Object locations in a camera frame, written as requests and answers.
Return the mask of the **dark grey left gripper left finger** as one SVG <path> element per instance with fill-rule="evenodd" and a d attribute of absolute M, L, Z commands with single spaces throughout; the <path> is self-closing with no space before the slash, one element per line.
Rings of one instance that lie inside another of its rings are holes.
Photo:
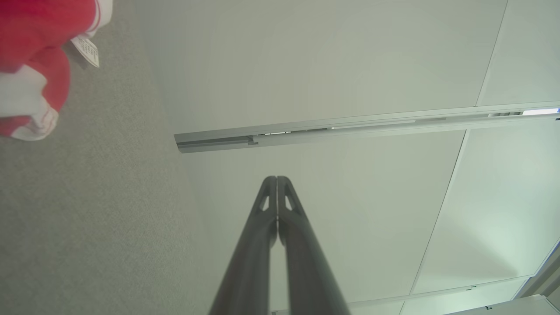
<path fill-rule="evenodd" d="M 268 315 L 270 250 L 277 239 L 277 177 L 262 182 L 210 315 Z"/>

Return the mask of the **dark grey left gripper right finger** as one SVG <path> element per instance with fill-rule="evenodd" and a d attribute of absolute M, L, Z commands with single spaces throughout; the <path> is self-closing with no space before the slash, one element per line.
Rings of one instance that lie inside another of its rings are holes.
<path fill-rule="evenodd" d="M 278 177 L 279 237 L 291 315 L 348 315 L 346 301 L 288 177 Z"/>

